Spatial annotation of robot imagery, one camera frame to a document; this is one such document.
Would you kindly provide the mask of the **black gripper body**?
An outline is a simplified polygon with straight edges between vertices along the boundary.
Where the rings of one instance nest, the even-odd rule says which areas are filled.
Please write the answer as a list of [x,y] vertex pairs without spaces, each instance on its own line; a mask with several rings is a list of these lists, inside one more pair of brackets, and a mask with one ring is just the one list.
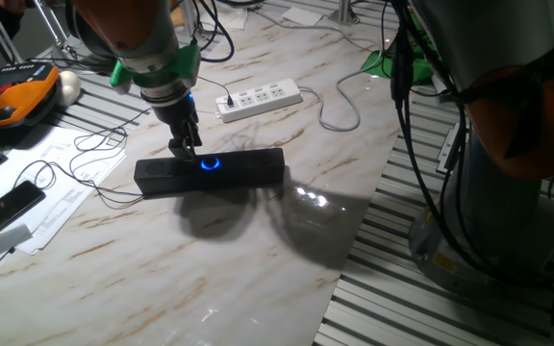
[[186,93],[178,101],[170,105],[158,105],[154,107],[157,118],[166,124],[174,138],[189,137],[188,123],[198,123],[195,102],[191,93]]

